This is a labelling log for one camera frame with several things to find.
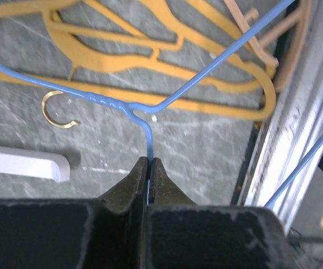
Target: silver metal frame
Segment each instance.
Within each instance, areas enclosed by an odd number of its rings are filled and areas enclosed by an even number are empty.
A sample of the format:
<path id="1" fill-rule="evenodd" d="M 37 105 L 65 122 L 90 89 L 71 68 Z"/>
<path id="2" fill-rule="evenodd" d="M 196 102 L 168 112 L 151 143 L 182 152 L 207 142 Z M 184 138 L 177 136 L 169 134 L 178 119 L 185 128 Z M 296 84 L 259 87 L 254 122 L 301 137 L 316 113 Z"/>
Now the silver metal frame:
<path id="1" fill-rule="evenodd" d="M 323 0 L 313 17 L 298 67 L 258 136 L 239 203 L 264 206 L 323 133 Z M 307 191 L 323 147 L 303 168 L 272 210 L 287 233 Z"/>

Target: blue wire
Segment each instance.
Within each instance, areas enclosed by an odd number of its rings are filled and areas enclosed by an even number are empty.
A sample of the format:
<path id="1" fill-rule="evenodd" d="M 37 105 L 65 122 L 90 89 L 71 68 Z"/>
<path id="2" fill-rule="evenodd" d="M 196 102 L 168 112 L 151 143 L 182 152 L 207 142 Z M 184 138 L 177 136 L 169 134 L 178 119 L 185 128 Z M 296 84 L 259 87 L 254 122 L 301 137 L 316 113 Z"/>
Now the blue wire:
<path id="1" fill-rule="evenodd" d="M 70 87 L 63 85 L 58 85 L 52 82 L 43 81 L 38 78 L 30 77 L 18 72 L 15 72 L 6 66 L 0 64 L 0 71 L 14 77 L 18 80 L 26 81 L 31 84 L 36 84 L 42 87 L 48 87 L 54 90 L 59 90 L 64 93 L 70 94 L 75 98 L 84 98 L 96 104 L 102 104 L 108 106 L 109 108 L 116 108 L 123 111 L 127 117 L 134 123 L 141 126 L 146 135 L 147 144 L 147 156 L 151 163 L 153 160 L 153 138 L 150 125 L 135 116 L 133 110 L 138 109 L 146 113 L 156 113 L 160 110 L 166 108 L 171 103 L 180 98 L 185 92 L 190 90 L 194 85 L 200 82 L 205 76 L 210 74 L 217 66 L 223 63 L 229 56 L 240 49 L 244 44 L 246 44 L 254 35 L 256 35 L 263 27 L 265 27 L 270 21 L 276 18 L 285 8 L 287 8 L 294 0 L 282 0 L 276 6 L 274 6 L 264 17 L 262 17 L 257 23 L 255 23 L 247 32 L 245 32 L 239 39 L 237 39 L 231 46 L 229 46 L 223 53 L 216 57 L 209 65 L 203 68 L 199 73 L 197 73 L 191 80 L 185 83 L 181 88 L 171 94 L 164 101 L 160 102 L 155 106 L 149 106 L 141 103 L 127 103 L 121 100 L 116 100 L 107 96 L 95 94 L 93 92 L 79 91 Z"/>
<path id="2" fill-rule="evenodd" d="M 314 156 L 317 150 L 323 145 L 323 134 L 319 137 L 317 142 L 312 146 L 309 152 L 304 156 L 304 158 L 299 162 L 296 168 L 291 172 L 289 177 L 281 184 L 281 186 L 276 190 L 264 207 L 271 207 L 277 198 L 284 192 L 284 190 L 292 183 L 298 173 L 302 170 L 303 167 L 309 162 L 309 160 Z"/>

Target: brass open ring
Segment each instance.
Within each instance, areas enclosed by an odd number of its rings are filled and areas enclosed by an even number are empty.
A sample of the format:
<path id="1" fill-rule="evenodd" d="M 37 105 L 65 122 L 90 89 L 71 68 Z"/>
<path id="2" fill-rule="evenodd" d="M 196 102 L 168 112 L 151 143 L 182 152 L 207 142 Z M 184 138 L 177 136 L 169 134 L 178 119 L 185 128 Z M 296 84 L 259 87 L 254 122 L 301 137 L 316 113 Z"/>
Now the brass open ring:
<path id="1" fill-rule="evenodd" d="M 71 128 L 71 126 L 74 126 L 74 125 L 79 125 L 79 122 L 76 121 L 76 120 L 72 120 L 71 122 L 67 123 L 67 124 L 59 124 L 55 121 L 53 121 L 51 118 L 50 118 L 50 115 L 48 115 L 46 109 L 45 109 L 45 104 L 47 102 L 47 100 L 52 97 L 53 95 L 57 95 L 57 94 L 62 94 L 63 92 L 61 91 L 50 91 L 49 93 L 47 93 L 46 95 L 44 95 L 43 99 L 42 99 L 42 104 L 41 104 L 41 108 L 42 108 L 42 113 L 43 113 L 43 116 L 44 118 L 53 126 L 56 126 L 58 128 L 62 128 L 62 129 L 68 129 L 68 128 Z"/>

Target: metal hook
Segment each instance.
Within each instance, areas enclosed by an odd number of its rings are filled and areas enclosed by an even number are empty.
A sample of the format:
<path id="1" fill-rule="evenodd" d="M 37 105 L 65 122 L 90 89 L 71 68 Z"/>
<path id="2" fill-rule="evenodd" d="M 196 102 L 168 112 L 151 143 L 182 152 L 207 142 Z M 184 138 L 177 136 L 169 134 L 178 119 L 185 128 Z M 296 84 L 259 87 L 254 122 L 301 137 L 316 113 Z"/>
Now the metal hook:
<path id="1" fill-rule="evenodd" d="M 57 94 L 63 94 L 63 92 L 61 91 L 50 91 L 49 93 L 47 93 L 46 95 L 44 95 L 43 99 L 42 99 L 42 104 L 41 104 L 41 108 L 42 108 L 42 113 L 44 118 L 53 126 L 58 127 L 58 128 L 62 128 L 62 129 L 68 129 L 71 128 L 71 126 L 74 125 L 79 125 L 79 122 L 76 120 L 72 120 L 71 122 L 67 123 L 67 124 L 59 124 L 55 121 L 53 121 L 50 116 L 48 115 L 46 109 L 45 109 L 45 104 L 47 102 L 47 100 L 52 97 L 53 95 L 57 95 Z"/>

